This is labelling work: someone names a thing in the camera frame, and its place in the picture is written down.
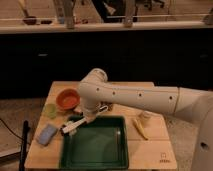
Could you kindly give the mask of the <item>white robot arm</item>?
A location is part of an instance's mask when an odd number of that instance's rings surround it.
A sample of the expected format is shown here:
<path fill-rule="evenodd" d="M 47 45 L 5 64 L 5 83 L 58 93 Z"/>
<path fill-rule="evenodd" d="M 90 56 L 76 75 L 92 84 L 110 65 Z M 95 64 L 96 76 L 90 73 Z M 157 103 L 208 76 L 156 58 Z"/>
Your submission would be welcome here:
<path fill-rule="evenodd" d="M 213 91 L 181 87 L 134 87 L 108 82 L 100 68 L 92 69 L 78 85 L 81 108 L 94 116 L 101 102 L 171 115 L 198 126 L 191 171 L 213 171 Z"/>

